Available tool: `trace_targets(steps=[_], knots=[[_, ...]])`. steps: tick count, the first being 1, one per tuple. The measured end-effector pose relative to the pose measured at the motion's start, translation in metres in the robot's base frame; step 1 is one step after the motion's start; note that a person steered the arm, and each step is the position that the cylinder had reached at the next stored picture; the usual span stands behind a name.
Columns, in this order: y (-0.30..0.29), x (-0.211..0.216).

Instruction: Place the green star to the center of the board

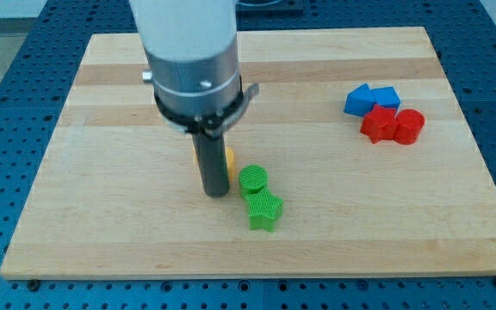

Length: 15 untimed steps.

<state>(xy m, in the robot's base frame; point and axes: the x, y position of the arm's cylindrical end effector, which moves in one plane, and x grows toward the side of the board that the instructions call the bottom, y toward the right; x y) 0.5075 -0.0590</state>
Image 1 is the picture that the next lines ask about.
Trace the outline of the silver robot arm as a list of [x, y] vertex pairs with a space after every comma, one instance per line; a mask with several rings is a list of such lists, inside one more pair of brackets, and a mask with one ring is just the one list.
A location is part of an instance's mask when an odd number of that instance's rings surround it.
[[240, 92], [235, 0], [131, 0], [154, 92], [173, 114], [207, 116]]

